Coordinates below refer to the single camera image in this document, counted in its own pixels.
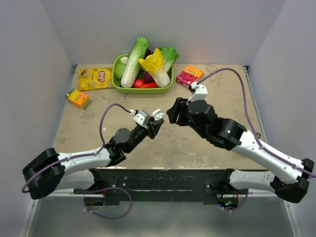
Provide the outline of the white earbud charging case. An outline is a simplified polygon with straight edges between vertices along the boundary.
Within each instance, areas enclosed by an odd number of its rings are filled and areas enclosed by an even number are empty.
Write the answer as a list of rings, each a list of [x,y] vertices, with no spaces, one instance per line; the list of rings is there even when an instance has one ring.
[[[152,117],[154,118],[154,121],[160,121],[164,118],[165,113],[162,111],[162,109],[157,109],[152,113]]]

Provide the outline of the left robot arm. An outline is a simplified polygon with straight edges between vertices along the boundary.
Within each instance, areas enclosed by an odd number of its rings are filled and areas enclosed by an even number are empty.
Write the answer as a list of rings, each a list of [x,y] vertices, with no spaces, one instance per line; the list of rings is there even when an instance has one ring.
[[[78,153],[58,153],[49,148],[40,153],[22,169],[26,183],[22,193],[32,199],[41,199],[57,189],[63,177],[96,167],[115,166],[126,159],[146,137],[155,139],[164,119],[150,117],[145,126],[136,125],[133,130],[119,129],[108,143],[100,148]]]

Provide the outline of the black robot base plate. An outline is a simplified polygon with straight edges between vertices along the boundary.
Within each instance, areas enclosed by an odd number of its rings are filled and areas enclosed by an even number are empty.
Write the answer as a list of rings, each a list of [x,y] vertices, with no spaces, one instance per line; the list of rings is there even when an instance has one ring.
[[[76,188],[76,195],[105,194],[106,205],[133,202],[202,202],[217,204],[221,195],[234,195],[225,170],[208,169],[91,169],[94,184]]]

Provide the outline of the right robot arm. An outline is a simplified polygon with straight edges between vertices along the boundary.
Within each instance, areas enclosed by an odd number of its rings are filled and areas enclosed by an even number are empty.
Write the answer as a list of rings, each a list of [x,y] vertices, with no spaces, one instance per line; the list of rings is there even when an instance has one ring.
[[[308,173],[314,162],[308,158],[299,160],[271,148],[275,158],[267,152],[270,146],[256,141],[256,136],[240,123],[220,118],[214,108],[204,100],[194,102],[178,97],[167,110],[169,122],[189,126],[201,138],[217,148],[245,156],[261,165],[265,171],[225,169],[221,179],[211,183],[219,192],[231,194],[235,190],[256,189],[275,193],[279,198],[299,203],[309,188]]]

